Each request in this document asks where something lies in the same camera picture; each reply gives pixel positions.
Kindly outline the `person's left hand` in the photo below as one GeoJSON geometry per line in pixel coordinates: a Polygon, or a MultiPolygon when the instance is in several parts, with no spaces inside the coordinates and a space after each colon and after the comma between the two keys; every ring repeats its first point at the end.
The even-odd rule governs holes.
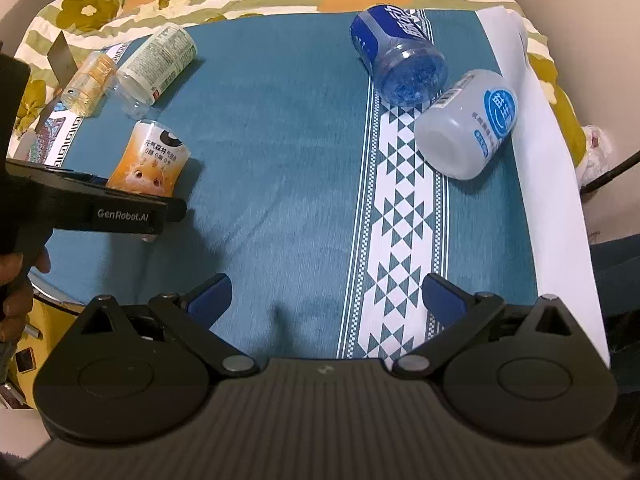
{"type": "MultiPolygon", "coordinates": [[[[11,254],[1,257],[1,285],[13,283],[22,270],[24,256],[11,254]]],[[[20,340],[26,325],[26,316],[32,310],[32,284],[27,278],[11,290],[1,303],[4,318],[0,323],[2,342],[20,340]]]]}

